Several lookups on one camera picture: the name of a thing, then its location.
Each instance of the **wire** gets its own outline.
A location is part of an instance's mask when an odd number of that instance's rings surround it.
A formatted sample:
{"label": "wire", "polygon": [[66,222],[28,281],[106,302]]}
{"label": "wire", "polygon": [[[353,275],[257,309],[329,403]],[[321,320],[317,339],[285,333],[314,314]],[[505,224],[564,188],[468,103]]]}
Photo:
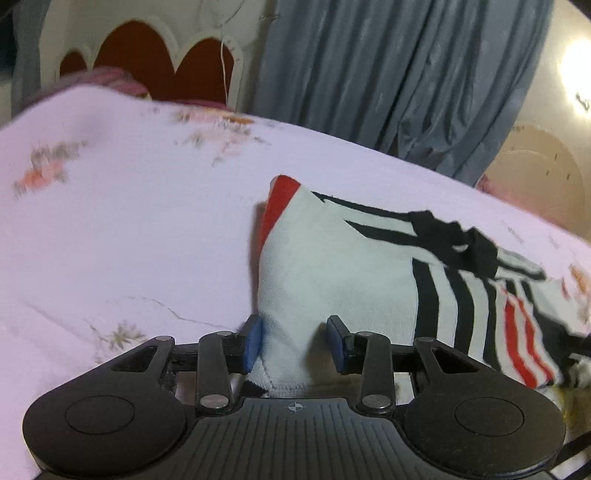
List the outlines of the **wire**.
{"label": "wire", "polygon": [[220,33],[220,60],[222,62],[223,92],[226,96],[226,106],[228,106],[228,84],[226,82],[226,61],[223,58],[223,24]]}
{"label": "wire", "polygon": [[244,3],[246,2],[246,0],[242,0],[240,2],[240,5],[238,5],[238,8],[236,9],[236,11],[230,15],[226,21],[224,21],[223,23],[221,23],[219,25],[220,28],[220,61],[222,62],[222,75],[223,75],[223,92],[224,95],[226,97],[226,106],[228,106],[228,83],[226,81],[226,62],[223,59],[223,26],[226,25],[228,22],[232,21],[232,19],[238,15],[238,12],[240,11],[240,9],[242,7],[244,7]]}

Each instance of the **crosshair marking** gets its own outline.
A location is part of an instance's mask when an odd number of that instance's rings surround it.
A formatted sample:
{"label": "crosshair marking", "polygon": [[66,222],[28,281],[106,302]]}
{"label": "crosshair marking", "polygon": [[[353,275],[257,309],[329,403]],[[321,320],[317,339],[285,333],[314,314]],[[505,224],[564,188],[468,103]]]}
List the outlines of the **crosshair marking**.
{"label": "crosshair marking", "polygon": [[288,408],[293,413],[298,413],[302,408],[306,408],[306,407],[303,406],[301,403],[298,403],[295,401],[293,403],[290,403],[286,408]]}

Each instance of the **light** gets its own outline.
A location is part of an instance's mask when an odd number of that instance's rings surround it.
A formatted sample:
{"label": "light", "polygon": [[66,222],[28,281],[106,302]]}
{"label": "light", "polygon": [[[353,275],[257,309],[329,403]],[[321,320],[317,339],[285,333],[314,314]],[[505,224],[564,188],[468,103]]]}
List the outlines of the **light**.
{"label": "light", "polygon": [[560,64],[560,74],[569,99],[589,111],[591,102],[591,41],[571,43]]}

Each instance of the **red stripe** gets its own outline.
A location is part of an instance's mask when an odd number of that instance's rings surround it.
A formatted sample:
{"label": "red stripe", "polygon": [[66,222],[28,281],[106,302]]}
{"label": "red stripe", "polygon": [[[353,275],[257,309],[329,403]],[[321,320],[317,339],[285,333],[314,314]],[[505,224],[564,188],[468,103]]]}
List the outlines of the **red stripe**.
{"label": "red stripe", "polygon": [[277,223],[277,220],[279,220],[279,217],[285,208],[287,208],[287,205],[289,205],[289,202],[296,194],[298,188],[300,188],[300,183],[285,175],[279,175],[275,179],[275,184],[269,194],[265,214],[262,218],[260,237],[261,250],[265,245],[269,233],[271,233],[271,230]]}
{"label": "red stripe", "polygon": [[544,375],[546,376],[546,381],[548,383],[550,383],[554,379],[554,376],[552,375],[552,371],[550,370],[550,368],[548,368],[548,366],[544,363],[544,361],[539,356],[538,352],[535,350],[534,322],[531,320],[531,317],[527,313],[527,310],[523,304],[523,300],[517,299],[517,301],[519,302],[519,309],[521,310],[521,313],[523,314],[523,317],[525,318],[525,338],[527,341],[527,353],[529,353],[531,355],[531,357],[534,359],[534,362],[536,363],[536,365],[538,365],[538,367],[540,367],[542,369],[542,371],[544,372]]}
{"label": "red stripe", "polygon": [[537,381],[534,374],[525,366],[523,359],[519,355],[517,347],[517,325],[515,324],[515,307],[509,298],[505,302],[505,339],[507,341],[507,353],[513,363],[513,367],[521,378],[523,383],[530,387],[537,387]]}

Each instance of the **bedsheet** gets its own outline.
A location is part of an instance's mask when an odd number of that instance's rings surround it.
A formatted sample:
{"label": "bedsheet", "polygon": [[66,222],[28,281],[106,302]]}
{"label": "bedsheet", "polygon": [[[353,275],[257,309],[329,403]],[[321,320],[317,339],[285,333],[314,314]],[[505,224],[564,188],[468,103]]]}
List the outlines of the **bedsheet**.
{"label": "bedsheet", "polygon": [[[195,342],[248,318],[257,224],[279,174],[476,226],[575,295],[591,271],[581,239],[376,151],[231,112],[68,90],[0,130],[0,478],[38,472],[21,422],[42,393],[153,336]],[[587,317],[582,298],[571,328],[587,332]]]}

